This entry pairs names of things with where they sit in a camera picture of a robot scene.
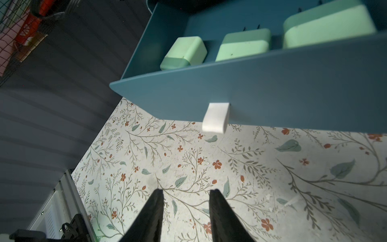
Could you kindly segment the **light green plug one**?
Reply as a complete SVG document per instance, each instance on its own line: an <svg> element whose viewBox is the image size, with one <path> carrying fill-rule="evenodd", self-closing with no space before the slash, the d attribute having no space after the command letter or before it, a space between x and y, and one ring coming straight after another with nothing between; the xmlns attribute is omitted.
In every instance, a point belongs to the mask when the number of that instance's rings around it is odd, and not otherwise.
<svg viewBox="0 0 387 242"><path fill-rule="evenodd" d="M200 37L179 37L161 62L160 69L167 71L201 65L207 53Z"/></svg>

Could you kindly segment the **white drawer pull tab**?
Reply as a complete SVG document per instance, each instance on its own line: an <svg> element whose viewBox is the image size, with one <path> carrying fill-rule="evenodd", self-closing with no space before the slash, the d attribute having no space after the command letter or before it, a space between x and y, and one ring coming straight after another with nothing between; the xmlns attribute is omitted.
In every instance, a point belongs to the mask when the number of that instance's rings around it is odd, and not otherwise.
<svg viewBox="0 0 387 242"><path fill-rule="evenodd" d="M224 134L227 129L230 103L209 103L202 122L203 132Z"/></svg>

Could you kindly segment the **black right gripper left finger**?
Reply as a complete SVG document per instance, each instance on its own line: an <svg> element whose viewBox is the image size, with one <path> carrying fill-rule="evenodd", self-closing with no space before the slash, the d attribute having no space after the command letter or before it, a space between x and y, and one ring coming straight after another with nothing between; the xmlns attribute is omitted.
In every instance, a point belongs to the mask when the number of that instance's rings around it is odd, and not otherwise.
<svg viewBox="0 0 387 242"><path fill-rule="evenodd" d="M160 242L163 212L163 190L155 189L120 242Z"/></svg>

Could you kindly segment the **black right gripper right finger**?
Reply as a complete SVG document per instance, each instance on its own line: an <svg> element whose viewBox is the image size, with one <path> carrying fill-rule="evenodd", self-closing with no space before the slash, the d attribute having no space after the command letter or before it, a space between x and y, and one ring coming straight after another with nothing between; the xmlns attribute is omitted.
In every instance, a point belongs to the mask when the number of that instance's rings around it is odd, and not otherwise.
<svg viewBox="0 0 387 242"><path fill-rule="evenodd" d="M218 189L210 191L209 211L214 242L254 242Z"/></svg>

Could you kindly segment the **light green plug three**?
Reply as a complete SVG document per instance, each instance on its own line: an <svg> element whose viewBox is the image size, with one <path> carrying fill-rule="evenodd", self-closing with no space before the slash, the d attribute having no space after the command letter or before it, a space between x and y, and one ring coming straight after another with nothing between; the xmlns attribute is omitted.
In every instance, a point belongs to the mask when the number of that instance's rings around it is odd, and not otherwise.
<svg viewBox="0 0 387 242"><path fill-rule="evenodd" d="M283 48L291 49L377 33L362 1L332 1L287 18Z"/></svg>

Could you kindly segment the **light green plug two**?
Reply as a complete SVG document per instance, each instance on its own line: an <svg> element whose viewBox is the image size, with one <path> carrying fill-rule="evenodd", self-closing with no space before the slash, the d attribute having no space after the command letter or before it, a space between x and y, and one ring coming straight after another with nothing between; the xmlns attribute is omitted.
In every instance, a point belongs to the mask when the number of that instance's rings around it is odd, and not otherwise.
<svg viewBox="0 0 387 242"><path fill-rule="evenodd" d="M270 29L256 29L227 34L218 51L216 62L258 55L270 50Z"/></svg>

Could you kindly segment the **floral table mat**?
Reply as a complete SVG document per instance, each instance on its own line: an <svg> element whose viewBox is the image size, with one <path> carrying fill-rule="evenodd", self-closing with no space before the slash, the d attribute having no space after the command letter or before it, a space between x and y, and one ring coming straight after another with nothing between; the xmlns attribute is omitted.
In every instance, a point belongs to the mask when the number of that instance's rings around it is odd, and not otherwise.
<svg viewBox="0 0 387 242"><path fill-rule="evenodd" d="M218 189L258 242L384 242L387 136L159 120L122 99L72 178L99 242L117 242L155 189L162 241L209 242Z"/></svg>

